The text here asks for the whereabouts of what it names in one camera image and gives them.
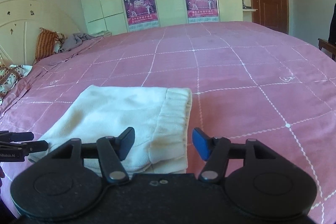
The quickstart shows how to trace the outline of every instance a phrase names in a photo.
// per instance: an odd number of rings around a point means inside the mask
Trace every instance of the patterned pillow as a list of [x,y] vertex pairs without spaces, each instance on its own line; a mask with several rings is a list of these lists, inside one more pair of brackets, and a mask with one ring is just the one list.
[[35,62],[39,62],[41,59],[53,55],[54,46],[58,39],[56,32],[44,28],[40,29],[41,33],[39,34],[36,43]]
[[6,96],[15,84],[23,77],[27,76],[31,71],[32,66],[16,66],[0,65],[0,105],[3,98]]

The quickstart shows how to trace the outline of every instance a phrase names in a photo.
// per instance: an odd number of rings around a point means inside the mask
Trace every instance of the pink bedsheet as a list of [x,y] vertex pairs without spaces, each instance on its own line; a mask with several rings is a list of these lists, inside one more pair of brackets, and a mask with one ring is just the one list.
[[[91,41],[42,60],[31,75],[42,69],[22,98],[0,109],[1,130],[40,138],[89,85],[189,87],[189,135],[200,127],[237,143],[257,138],[315,179],[310,216],[336,220],[336,64],[317,48],[253,23],[203,23]],[[192,145],[188,160],[189,172],[204,165]],[[1,166],[1,198],[14,212],[9,186],[29,163]]]

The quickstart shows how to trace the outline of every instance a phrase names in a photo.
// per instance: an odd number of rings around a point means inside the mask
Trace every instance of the white cloth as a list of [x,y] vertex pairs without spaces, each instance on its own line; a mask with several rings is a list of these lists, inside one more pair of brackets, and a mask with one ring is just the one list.
[[[95,143],[104,136],[119,136],[135,129],[135,142],[122,162],[129,174],[181,172],[187,163],[187,128],[192,105],[190,89],[89,86],[40,140],[49,150],[29,155],[37,162],[71,138]],[[100,173],[96,159],[85,167]]]

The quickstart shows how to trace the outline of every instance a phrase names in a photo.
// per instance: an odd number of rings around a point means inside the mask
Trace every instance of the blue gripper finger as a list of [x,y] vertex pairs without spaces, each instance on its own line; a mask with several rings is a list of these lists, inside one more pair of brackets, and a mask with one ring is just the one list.
[[212,152],[212,139],[200,128],[193,130],[193,144],[202,160],[207,161]]

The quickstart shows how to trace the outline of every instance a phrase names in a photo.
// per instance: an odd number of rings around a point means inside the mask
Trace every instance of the white headboard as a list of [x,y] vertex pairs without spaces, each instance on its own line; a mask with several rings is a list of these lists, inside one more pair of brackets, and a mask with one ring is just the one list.
[[0,55],[6,65],[32,65],[40,27],[70,35],[79,32],[59,8],[37,0],[0,3]]

